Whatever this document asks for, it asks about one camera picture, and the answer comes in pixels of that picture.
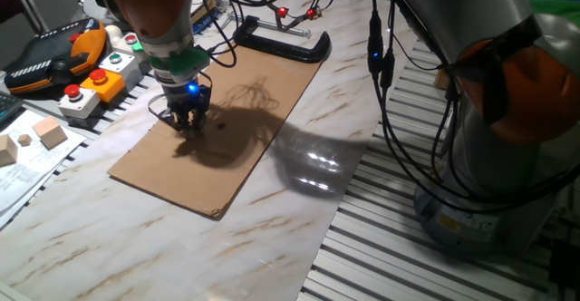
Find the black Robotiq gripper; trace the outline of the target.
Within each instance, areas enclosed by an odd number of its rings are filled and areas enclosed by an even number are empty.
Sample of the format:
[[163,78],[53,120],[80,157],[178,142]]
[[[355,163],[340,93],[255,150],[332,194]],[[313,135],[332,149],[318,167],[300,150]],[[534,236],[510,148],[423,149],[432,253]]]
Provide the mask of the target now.
[[[172,116],[171,127],[181,136],[191,135],[191,127],[195,134],[203,132],[209,108],[212,87],[198,81],[188,81],[183,84],[161,82],[163,96],[167,100],[167,109],[161,114]],[[191,120],[180,118],[178,114],[191,112]]]

